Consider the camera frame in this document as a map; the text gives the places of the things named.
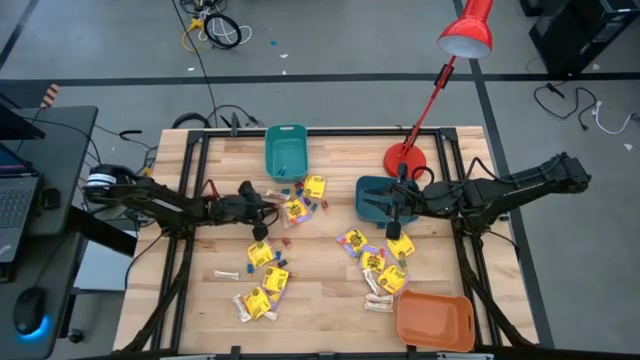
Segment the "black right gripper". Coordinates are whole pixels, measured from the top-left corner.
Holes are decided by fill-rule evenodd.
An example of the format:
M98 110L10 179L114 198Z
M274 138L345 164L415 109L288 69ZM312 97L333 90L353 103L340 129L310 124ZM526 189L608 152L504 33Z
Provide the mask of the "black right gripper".
M397 179L389 186L380 188L366 188L362 191L362 197L367 199L390 198L390 205L378 206L368 202L360 204L361 220L388 220L386 236L391 240L398 240L401 235L402 216L413 216L419 213L417 207L422 202L422 194L409 175L409 167L406 163L397 166Z

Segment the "grey laptop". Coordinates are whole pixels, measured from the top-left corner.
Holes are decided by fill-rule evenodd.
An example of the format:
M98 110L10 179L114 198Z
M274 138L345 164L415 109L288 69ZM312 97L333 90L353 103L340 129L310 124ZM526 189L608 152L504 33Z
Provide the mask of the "grey laptop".
M37 170L0 143L0 264L16 257L40 182Z

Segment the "black side desk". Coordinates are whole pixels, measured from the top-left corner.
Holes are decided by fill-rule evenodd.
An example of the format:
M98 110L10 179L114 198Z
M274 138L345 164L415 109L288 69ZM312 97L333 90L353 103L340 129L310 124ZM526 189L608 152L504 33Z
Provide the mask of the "black side desk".
M46 137L5 145L40 172L44 189L60 193L61 204L43 210L36 199L18 245L10 245L0 234L0 271L10 268L9 278L0 280L0 360L46 359L67 335L77 297L74 282L89 241L123 255L132 255L137 242L72 204L86 152L94 146L91 135L98 109L22 109L19 114L33 118ZM33 333L22 335L15 329L13 309L19 295L31 287L44 290L43 319Z

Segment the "orange black striped ramp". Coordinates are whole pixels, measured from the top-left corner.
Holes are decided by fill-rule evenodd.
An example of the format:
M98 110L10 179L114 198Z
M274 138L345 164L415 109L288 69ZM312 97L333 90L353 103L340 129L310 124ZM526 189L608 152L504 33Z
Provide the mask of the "orange black striped ramp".
M60 87L58 84L51 84L45 91L42 101L40 103L41 108L51 108L59 93Z

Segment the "orange plastic bin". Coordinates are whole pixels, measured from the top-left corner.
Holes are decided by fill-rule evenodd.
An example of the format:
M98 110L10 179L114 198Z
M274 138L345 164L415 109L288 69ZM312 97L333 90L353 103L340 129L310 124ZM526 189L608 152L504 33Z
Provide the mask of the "orange plastic bin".
M475 344L473 306L465 296L405 290L397 298L396 330L407 345L469 352Z

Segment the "dark teal plastic bin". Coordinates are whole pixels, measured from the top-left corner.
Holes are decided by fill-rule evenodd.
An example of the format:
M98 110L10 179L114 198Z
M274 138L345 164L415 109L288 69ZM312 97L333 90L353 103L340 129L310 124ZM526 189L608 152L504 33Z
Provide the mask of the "dark teal plastic bin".
M356 189L355 189L355 209L356 209L356 213L358 218L360 219L360 204L362 202L368 202L370 204L375 204L378 206L384 206L384 205L390 205L391 200L390 198L374 198L374 199L367 199L367 198L363 198L362 197L362 191L366 188L380 188L380 187L384 187L384 186L389 186L391 183L393 183L396 180L396 178L390 178L390 177L378 177L378 176L362 176L360 177L357 182L356 182ZM376 226L379 229L382 229L386 226L386 224L390 221L390 219L388 220L362 220L365 222L371 222L371 223L375 223Z

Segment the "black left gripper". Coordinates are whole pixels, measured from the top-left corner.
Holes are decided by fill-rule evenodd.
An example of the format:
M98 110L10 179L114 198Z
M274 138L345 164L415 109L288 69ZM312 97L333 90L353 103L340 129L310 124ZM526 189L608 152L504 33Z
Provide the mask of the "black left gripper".
M264 218L277 215L279 202L262 199L255 191L250 181L243 181L237 195L222 196L215 189L214 225L242 223L252 226L255 241L262 241L268 235L268 226Z

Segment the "black computer tower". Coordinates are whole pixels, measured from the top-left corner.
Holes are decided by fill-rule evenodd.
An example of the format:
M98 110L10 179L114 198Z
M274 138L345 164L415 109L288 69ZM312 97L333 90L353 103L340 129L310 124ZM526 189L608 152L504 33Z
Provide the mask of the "black computer tower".
M581 73L640 17L640 0L547 0L529 36L550 75Z

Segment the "black computer mouse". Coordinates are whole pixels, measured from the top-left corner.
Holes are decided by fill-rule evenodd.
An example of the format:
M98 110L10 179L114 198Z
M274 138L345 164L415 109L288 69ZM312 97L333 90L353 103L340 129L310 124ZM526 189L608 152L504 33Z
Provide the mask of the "black computer mouse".
M50 328L50 316L46 313L46 290L30 287L19 294L12 313L14 329L25 341L43 337Z

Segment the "dark flat monitor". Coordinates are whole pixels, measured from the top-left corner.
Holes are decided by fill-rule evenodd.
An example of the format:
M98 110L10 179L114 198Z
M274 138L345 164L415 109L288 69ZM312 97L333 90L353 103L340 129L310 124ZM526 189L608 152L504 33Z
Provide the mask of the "dark flat monitor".
M36 140L45 137L42 130L0 104L0 140Z

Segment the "small black desk device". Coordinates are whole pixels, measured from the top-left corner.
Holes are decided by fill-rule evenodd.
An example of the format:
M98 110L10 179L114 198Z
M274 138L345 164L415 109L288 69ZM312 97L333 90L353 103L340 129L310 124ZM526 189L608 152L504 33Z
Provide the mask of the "small black desk device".
M42 210L56 210L61 206L61 193L56 188L46 188L40 193L40 208Z

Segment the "red desk lamp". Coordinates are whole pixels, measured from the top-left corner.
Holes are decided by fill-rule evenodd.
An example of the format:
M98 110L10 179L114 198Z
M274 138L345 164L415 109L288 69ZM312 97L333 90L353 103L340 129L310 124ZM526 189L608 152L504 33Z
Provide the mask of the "red desk lamp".
M455 61L458 58L481 59L491 54L493 39L488 19L493 2L494 0L467 0L461 15L438 37L438 47L448 53L450 59L436 77L435 89L409 137L387 149L383 167L389 176L399 176L400 165L406 166L409 171L416 170L415 178L419 178L425 171L426 157L416 145L419 130L439 92L445 88L453 74Z

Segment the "light teal plastic bin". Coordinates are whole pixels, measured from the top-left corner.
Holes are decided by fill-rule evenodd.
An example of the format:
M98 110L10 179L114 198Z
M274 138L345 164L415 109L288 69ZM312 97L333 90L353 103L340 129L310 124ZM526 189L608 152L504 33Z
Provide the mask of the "light teal plastic bin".
M269 127L264 142L265 169L276 183L297 183L305 180L309 170L307 128L300 124ZM286 174L278 176L286 166Z

